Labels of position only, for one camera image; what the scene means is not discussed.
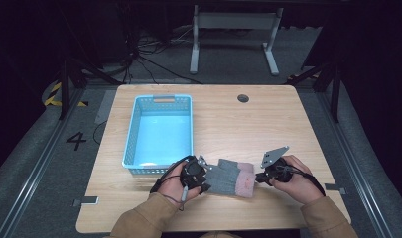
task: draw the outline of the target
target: hand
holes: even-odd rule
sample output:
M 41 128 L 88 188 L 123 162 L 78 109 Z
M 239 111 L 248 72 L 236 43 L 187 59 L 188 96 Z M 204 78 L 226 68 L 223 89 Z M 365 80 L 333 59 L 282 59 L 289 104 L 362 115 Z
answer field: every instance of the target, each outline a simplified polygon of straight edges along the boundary
M 176 166 L 164 179 L 158 192 L 165 196 L 170 202 L 173 203 L 177 208 L 180 208 L 184 202 L 189 201 L 197 197 L 201 188 L 199 186 L 188 191 L 188 196 L 186 200 L 182 202 L 183 187 L 180 183 L 180 173 L 182 172 L 183 166 L 186 162 L 180 163 Z
M 282 158 L 288 165 L 292 165 L 304 173 L 312 174 L 310 169 L 295 156 L 283 156 Z M 280 182 L 274 179 L 270 179 L 269 182 L 278 190 L 287 192 L 293 199 L 303 204 L 308 204 L 323 197 L 312 182 L 301 175 L 293 174 L 289 182 Z

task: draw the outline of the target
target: wooden table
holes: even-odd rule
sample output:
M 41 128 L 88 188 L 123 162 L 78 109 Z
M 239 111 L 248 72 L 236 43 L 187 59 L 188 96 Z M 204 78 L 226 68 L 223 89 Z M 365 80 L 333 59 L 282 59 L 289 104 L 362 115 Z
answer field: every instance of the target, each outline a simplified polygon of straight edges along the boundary
M 135 178 L 122 167 L 133 100 L 141 94 L 189 94 L 193 98 L 194 151 L 216 165 L 219 158 L 249 162 L 259 173 L 263 154 L 290 146 L 321 184 L 335 183 L 299 96 L 283 85 L 123 85 L 95 161 L 86 196 L 99 203 L 81 208 L 76 229 L 109 232 L 117 218 L 148 197 L 153 178 Z M 246 103 L 237 96 L 249 97 Z M 348 220 L 338 191 L 327 191 Z M 253 198 L 203 194 L 185 204 L 168 231 L 295 229 L 305 227 L 301 204 L 265 183 Z

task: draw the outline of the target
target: tan jacket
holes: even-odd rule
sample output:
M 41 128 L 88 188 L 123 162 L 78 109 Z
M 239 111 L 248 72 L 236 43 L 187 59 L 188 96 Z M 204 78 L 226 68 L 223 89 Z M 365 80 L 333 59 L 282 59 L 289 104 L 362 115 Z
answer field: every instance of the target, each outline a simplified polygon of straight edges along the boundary
M 147 201 L 123 213 L 108 237 L 159 238 L 177 211 L 176 206 L 163 195 L 152 193 Z M 302 206 L 301 211 L 313 237 L 357 237 L 342 212 L 327 196 Z M 227 232 L 209 232 L 201 238 L 208 237 L 238 236 Z

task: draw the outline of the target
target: basket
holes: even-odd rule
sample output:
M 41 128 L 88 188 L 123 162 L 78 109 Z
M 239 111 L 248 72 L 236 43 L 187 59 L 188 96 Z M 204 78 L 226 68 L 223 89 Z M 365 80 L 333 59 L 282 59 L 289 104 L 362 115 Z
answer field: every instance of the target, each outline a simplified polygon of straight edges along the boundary
M 133 175 L 163 174 L 193 152 L 192 98 L 140 95 L 135 98 L 123 167 Z

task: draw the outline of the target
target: person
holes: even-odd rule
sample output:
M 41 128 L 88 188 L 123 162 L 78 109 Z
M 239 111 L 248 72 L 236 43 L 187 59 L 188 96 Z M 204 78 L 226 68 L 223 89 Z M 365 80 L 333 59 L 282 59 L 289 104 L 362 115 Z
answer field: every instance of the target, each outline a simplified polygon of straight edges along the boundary
M 309 168 L 295 156 L 283 158 L 287 164 L 312 174 Z M 147 201 L 124 212 L 114 225 L 110 236 L 107 237 L 161 237 L 168 222 L 183 206 L 181 197 L 184 189 L 179 180 L 183 165 L 176 166 L 168 175 L 170 178 L 165 178 L 158 192 L 151 193 Z M 303 204 L 301 212 L 313 237 L 357 237 L 354 229 L 334 202 L 329 197 L 323 196 L 308 179 L 293 174 L 289 182 L 270 179 L 270 183 Z M 197 197 L 200 191 L 199 187 L 189 190 L 186 201 Z M 228 232 L 209 232 L 201 238 L 207 237 L 236 238 L 238 236 Z

